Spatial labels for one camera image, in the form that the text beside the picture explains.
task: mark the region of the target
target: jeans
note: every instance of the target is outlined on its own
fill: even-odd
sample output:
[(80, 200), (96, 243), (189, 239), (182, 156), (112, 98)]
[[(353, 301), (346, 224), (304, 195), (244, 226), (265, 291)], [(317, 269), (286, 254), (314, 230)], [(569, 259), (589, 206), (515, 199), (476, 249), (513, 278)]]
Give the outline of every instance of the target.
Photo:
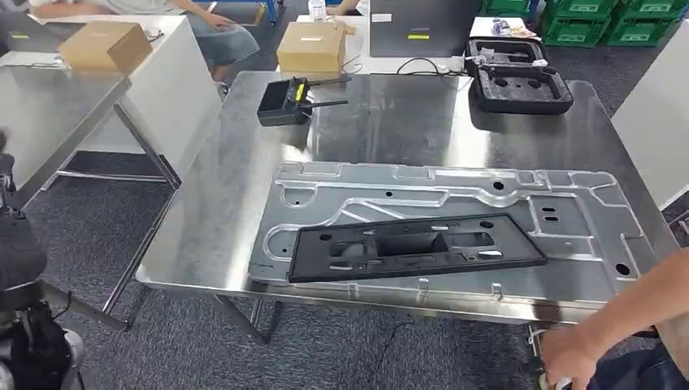
[(663, 344), (601, 362), (588, 390), (685, 390), (689, 383)]
[(186, 15), (207, 63), (216, 66), (231, 65), (258, 51), (258, 43), (251, 32), (239, 24), (216, 30), (201, 16), (191, 13)]

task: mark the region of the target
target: open carrying case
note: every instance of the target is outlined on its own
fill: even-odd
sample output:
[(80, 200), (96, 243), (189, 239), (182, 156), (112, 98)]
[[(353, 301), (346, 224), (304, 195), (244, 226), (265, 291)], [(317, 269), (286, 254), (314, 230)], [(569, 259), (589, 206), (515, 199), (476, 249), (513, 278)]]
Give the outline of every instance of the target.
[(466, 69), (486, 111), (559, 115), (574, 102), (567, 83), (540, 41), (512, 37), (472, 37), (466, 44)]

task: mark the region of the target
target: stamped metal panel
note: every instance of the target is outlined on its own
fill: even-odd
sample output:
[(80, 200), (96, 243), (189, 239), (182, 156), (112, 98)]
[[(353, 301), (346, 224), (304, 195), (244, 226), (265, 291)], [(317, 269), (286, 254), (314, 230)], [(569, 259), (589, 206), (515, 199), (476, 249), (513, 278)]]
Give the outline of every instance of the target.
[[(300, 284), (419, 296), (596, 307), (636, 280), (648, 241), (609, 173), (286, 162), (277, 169), (250, 276), (286, 284), (299, 228), (508, 213), (548, 265), (466, 274)], [(476, 222), (476, 231), (489, 232)]]

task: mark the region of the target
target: human arm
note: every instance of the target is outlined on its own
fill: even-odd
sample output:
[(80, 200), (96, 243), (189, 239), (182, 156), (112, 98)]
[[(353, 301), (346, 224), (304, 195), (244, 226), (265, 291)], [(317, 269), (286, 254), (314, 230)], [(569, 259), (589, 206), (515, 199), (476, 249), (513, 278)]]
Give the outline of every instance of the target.
[(328, 15), (344, 15), (347, 11), (355, 9), (360, 0), (342, 0), (337, 6), (326, 7)]
[(681, 249), (651, 269), (605, 307), (579, 325), (547, 331), (542, 359), (548, 382), (572, 378), (583, 390), (605, 352), (624, 338), (689, 312), (689, 249)]
[(63, 18), (74, 15), (107, 15), (112, 11), (102, 6), (87, 3), (53, 2), (52, 0), (31, 0), (28, 9), (32, 15), (42, 19)]
[(202, 6), (199, 6), (192, 0), (170, 0), (172, 4), (179, 7), (185, 11), (191, 12), (194, 15), (201, 16), (206, 23), (210, 24), (215, 29), (221, 29), (222, 27), (231, 27), (235, 22), (230, 19), (216, 15), (212, 12), (205, 10)]

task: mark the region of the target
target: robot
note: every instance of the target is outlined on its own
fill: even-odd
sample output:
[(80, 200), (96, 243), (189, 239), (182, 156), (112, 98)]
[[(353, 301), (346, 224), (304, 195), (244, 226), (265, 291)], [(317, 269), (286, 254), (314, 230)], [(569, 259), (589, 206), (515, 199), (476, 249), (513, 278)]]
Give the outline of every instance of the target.
[(55, 322), (64, 311), (53, 314), (44, 298), (46, 254), (11, 205), (15, 159), (6, 143), (0, 128), (0, 390), (69, 389), (77, 377), (83, 386), (83, 340)]

